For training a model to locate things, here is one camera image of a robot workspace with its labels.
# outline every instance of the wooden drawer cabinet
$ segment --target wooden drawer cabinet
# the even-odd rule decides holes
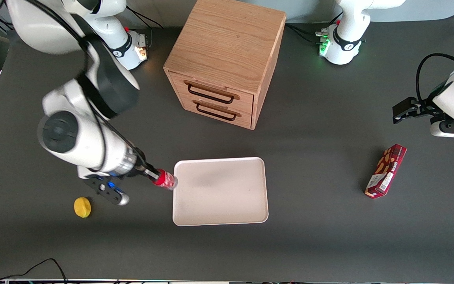
[[[285,18],[236,0],[198,0],[164,64],[183,108],[255,129]]]

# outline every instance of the red snack box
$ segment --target red snack box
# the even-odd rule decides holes
[[[406,151],[406,147],[395,144],[383,152],[383,157],[378,162],[376,171],[371,176],[371,180],[369,180],[369,184],[365,189],[367,196],[374,199],[385,196],[388,193],[391,182],[393,182],[393,178],[397,174]]]

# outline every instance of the yellow lemon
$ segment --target yellow lemon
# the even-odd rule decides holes
[[[74,212],[76,213],[76,215],[85,219],[89,217],[90,210],[92,210],[92,208],[90,207],[90,201],[87,198],[76,198],[76,200],[74,201]]]

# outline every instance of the drawer handle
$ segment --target drawer handle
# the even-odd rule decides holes
[[[216,102],[219,102],[219,103],[222,103],[222,104],[232,104],[232,102],[234,102],[234,96],[233,95],[227,95],[227,97],[231,97],[231,99],[229,99],[227,101],[225,99],[219,99],[217,97],[212,97],[210,95],[204,95],[203,93],[193,91],[193,90],[190,89],[190,88],[192,88],[192,84],[188,84],[188,85],[189,85],[189,87],[188,87],[189,93],[191,93],[193,95],[198,95],[200,97],[205,97],[206,99],[212,99],[213,101],[216,101]]]
[[[221,118],[221,119],[225,119],[225,120],[227,120],[227,121],[234,121],[234,120],[236,119],[236,116],[238,115],[238,114],[236,114],[236,113],[225,112],[225,111],[222,111],[222,110],[218,110],[218,109],[216,109],[216,108],[212,108],[212,109],[217,110],[217,111],[220,111],[220,112],[224,112],[224,113],[227,113],[227,114],[232,114],[232,115],[234,115],[233,117],[225,117],[225,116],[222,116],[222,115],[219,115],[219,114],[216,114],[216,113],[212,113],[212,112],[209,112],[209,111],[201,110],[201,109],[199,108],[200,106],[203,107],[202,104],[196,102],[196,109],[197,109],[198,112],[205,113],[205,114],[207,114],[207,115],[212,115],[212,116],[214,116],[214,117],[218,117],[218,118]]]

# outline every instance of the dark gray table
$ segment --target dark gray table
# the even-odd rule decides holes
[[[431,136],[427,119],[391,122],[391,106],[414,95],[423,56],[454,55],[454,17],[373,23],[346,66],[286,30],[255,131],[181,108],[162,70],[178,33],[154,31],[150,60],[133,72],[139,104],[112,123],[168,170],[186,159],[263,158],[269,219],[179,228],[172,193],[142,177],[124,183],[129,205],[94,196],[92,217],[78,218],[75,198],[93,191],[40,147],[36,126],[41,98],[82,56],[17,41],[0,78],[0,277],[55,257],[70,278],[454,283],[454,139]],[[422,92],[453,69],[432,59]],[[371,200],[363,189],[395,143],[407,156],[389,195]],[[60,277],[52,263],[29,276]]]

